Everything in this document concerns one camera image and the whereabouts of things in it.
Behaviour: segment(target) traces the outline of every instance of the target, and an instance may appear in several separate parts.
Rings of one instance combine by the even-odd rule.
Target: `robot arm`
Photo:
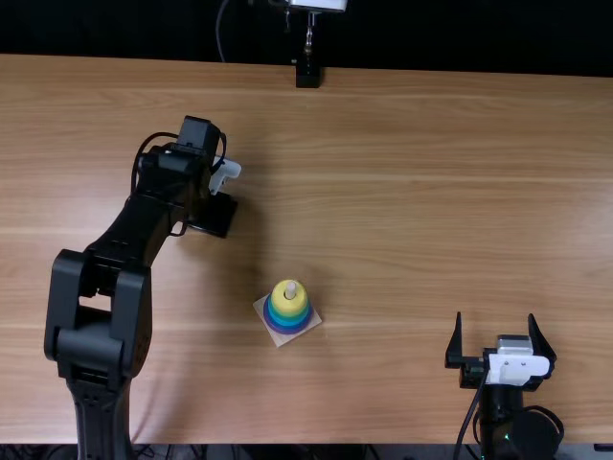
[[[483,357],[464,356],[462,316],[445,353],[445,367],[460,369],[460,386],[477,390],[479,409],[473,420],[481,422],[481,457],[484,460],[552,460],[564,437],[564,425],[552,411],[524,407],[523,392],[535,391],[551,377],[556,353],[528,317],[529,335],[499,335],[497,348],[486,348]],[[463,429],[470,420],[469,411]],[[464,433],[459,436],[461,442]],[[454,454],[460,450],[456,445]]]
[[[139,151],[132,192],[109,229],[83,252],[62,250],[53,265],[44,349],[73,395],[80,459],[134,458],[128,397],[151,341],[150,267],[166,237],[187,225],[225,237],[237,207],[218,193],[240,173],[216,159],[220,139],[225,153],[219,129],[186,117],[170,136],[175,143]],[[177,222],[183,228],[173,234]],[[80,304],[97,294],[110,297],[110,311]]]

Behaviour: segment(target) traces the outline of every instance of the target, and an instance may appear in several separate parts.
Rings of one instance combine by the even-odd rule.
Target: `wood grain surface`
[[[153,266],[134,442],[452,443],[472,399],[443,367],[525,334],[556,371],[528,396],[567,442],[613,442],[613,80],[0,57],[1,442],[75,442],[42,341],[51,264],[121,210],[132,160],[187,114],[243,166],[227,240]],[[252,303],[301,280],[324,324],[275,348]]]

